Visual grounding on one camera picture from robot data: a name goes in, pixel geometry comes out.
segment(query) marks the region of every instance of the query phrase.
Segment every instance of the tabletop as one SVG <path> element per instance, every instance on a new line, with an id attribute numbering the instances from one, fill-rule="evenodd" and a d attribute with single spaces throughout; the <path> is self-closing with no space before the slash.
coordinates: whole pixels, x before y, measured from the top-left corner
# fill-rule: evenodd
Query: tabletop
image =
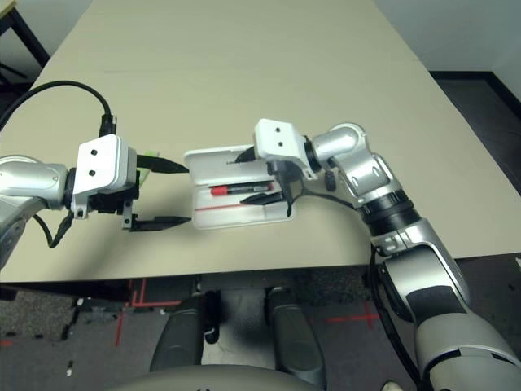
<path id="1" fill-rule="evenodd" d="M 366 0 L 94 0 L 36 84 L 69 79 L 101 92 L 138 152 L 248 144 L 261 118 L 314 136 L 362 125 L 454 257 L 521 249 L 521 198 L 416 55 Z M 0 154 L 76 164 L 101 107 L 85 91 L 35 96 L 0 134 Z M 188 175 L 149 175 L 140 218 L 189 216 Z M 2 281 L 185 275 L 367 263 L 357 214 L 307 197 L 291 222 L 129 233 L 92 213 L 48 249 L 36 222 Z M 39 213 L 55 231 L 65 212 Z"/>
<path id="2" fill-rule="evenodd" d="M 16 0 L 0 0 L 0 18 L 16 7 Z"/>

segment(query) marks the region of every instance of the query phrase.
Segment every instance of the black cable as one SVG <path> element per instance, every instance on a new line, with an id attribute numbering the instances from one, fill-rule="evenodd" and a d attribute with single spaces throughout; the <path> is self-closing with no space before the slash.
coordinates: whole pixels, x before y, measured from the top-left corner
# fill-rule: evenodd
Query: black cable
<path id="1" fill-rule="evenodd" d="M 305 186 L 304 186 L 304 182 L 302 180 L 302 178 L 300 179 L 300 184 L 302 185 L 302 192 L 293 199 L 293 201 L 291 202 L 291 204 L 294 204 L 295 201 L 297 201 L 300 197 L 302 196 L 314 196 L 314 197 L 320 197 L 320 198 L 323 198 L 325 200 L 329 200 L 329 201 L 333 201 L 333 202 L 338 202 L 339 204 L 343 205 L 343 206 L 346 206 L 352 210 L 355 210 L 355 207 L 353 206 L 353 204 L 351 204 L 350 202 L 347 202 L 345 200 L 342 200 L 338 197 L 335 197 L 334 195 L 330 195 L 330 194 L 322 194 L 322 193 L 316 193 L 314 191 L 311 191 L 309 189 L 307 189 Z"/>
<path id="2" fill-rule="evenodd" d="M 380 321 L 382 322 L 383 330 L 385 331 L 387 338 L 391 342 L 392 348 L 396 352 L 396 355 L 400 359 L 401 364 L 404 366 L 405 370 L 409 374 L 411 380 L 416 384 L 416 387 L 419 388 L 421 385 L 421 378 L 416 365 L 413 360 L 409 356 L 407 349 L 404 347 L 403 342 L 400 339 L 400 335 L 394 326 L 394 322 L 392 321 L 391 315 L 385 308 L 383 304 L 382 298 L 380 297 L 380 292 L 378 289 L 378 271 L 376 269 L 376 249 L 373 245 L 371 245 L 371 258 L 369 262 L 368 269 L 368 279 L 369 286 L 371 290 L 371 297 L 374 302 L 374 306 L 378 311 L 378 315 L 380 317 Z"/>
<path id="3" fill-rule="evenodd" d="M 81 89 L 83 89 L 85 91 L 90 92 L 102 104 L 103 110 L 105 111 L 104 117 L 106 117 L 107 120 L 110 120 L 110 125 L 112 124 L 111 109 L 110 109 L 110 107 L 108 105 L 107 100 L 105 100 L 105 98 L 98 91 L 96 91 L 92 87 L 89 87 L 86 84 L 80 83 L 79 81 L 58 80 L 58 81 L 51 81 L 49 83 L 42 84 L 42 85 L 40 85 L 38 87 L 35 87 L 32 90 L 26 92 L 22 96 L 20 96 L 9 108 L 7 108 L 7 110 L 2 114 L 2 116 L 0 116 L 0 132 L 2 131 L 4 126 L 6 125 L 7 121 L 9 121 L 9 118 L 11 117 L 12 113 L 15 112 L 15 110 L 19 106 L 21 106 L 22 103 L 24 103 L 26 100 L 32 98 L 34 95 L 38 94 L 39 92 L 42 92 L 44 90 L 48 90 L 50 88 L 58 87 L 58 86 L 75 86 L 75 87 L 78 87 L 78 88 L 81 88 Z M 107 122 L 107 121 L 105 121 L 102 118 L 102 128 L 103 127 L 108 127 L 108 123 L 104 124 L 104 122 Z"/>
<path id="4" fill-rule="evenodd" d="M 40 225 L 40 227 L 43 229 L 43 233 L 46 236 L 47 239 L 47 245 L 50 248 L 54 248 L 58 245 L 59 241 L 63 238 L 65 233 L 68 231 L 68 229 L 72 225 L 72 220 L 74 220 L 74 213 L 69 211 L 67 216 L 62 220 L 62 222 L 58 226 L 58 230 L 56 231 L 56 236 L 54 239 L 52 239 L 52 235 L 50 234 L 49 227 L 47 224 L 43 221 L 43 219 L 35 214 L 33 218 L 37 221 L 37 223 Z"/>

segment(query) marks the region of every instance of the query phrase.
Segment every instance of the wall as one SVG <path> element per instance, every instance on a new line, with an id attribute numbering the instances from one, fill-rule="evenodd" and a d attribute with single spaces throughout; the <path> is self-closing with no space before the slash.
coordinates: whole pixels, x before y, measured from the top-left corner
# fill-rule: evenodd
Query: wall
<path id="1" fill-rule="evenodd" d="M 52 55 L 91 3 L 92 0 L 17 0 L 16 9 Z M 0 37 L 0 61 L 28 74 L 31 80 L 41 70 L 11 29 Z M 5 75 L 9 80 L 20 80 L 8 72 Z"/>
<path id="2" fill-rule="evenodd" d="M 521 99 L 521 1 L 374 2 L 427 69 L 493 70 Z"/>
<path id="3" fill-rule="evenodd" d="M 517 43 L 494 64 L 492 71 L 521 101 L 521 37 L 519 37 Z"/>

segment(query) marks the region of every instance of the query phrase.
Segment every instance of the red marker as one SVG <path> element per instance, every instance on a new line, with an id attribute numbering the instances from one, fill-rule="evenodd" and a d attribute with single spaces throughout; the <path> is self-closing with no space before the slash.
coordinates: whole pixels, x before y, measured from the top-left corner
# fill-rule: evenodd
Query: red marker
<path id="1" fill-rule="evenodd" d="M 274 189 L 271 181 L 236 183 L 234 185 L 215 186 L 210 188 L 212 196 L 230 196 L 232 194 L 261 193 Z"/>

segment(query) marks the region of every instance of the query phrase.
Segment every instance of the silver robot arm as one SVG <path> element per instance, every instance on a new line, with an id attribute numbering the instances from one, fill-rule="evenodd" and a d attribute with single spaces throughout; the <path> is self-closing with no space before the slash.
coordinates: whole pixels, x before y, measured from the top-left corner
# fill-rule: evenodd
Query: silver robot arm
<path id="1" fill-rule="evenodd" d="M 469 308 L 458 265 L 431 224 L 420 217 L 385 160 L 368 147 L 353 123 L 335 126 L 310 142 L 292 124 L 261 120 L 255 152 L 271 165 L 291 161 L 314 180 L 338 169 L 340 181 L 384 257 L 380 280 L 392 308 L 416 325 L 419 375 L 434 390 L 517 390 L 521 362 L 499 333 Z"/>
<path id="2" fill-rule="evenodd" d="M 42 209 L 68 209 L 67 217 L 52 239 L 45 223 L 37 218 L 49 247 L 55 247 L 73 219 L 89 213 L 122 215 L 121 228 L 128 231 L 161 231 L 184 222 L 187 217 L 155 217 L 139 221 L 133 202 L 139 197 L 137 168 L 162 174 L 188 170 L 165 158 L 141 156 L 115 134 L 107 134 L 78 148 L 76 168 L 47 165 L 27 156 L 0 157 L 0 269 L 7 263 L 27 221 Z"/>
<path id="3" fill-rule="evenodd" d="M 0 269 L 32 216 L 63 207 L 67 176 L 64 165 L 45 165 L 27 156 L 0 158 Z"/>

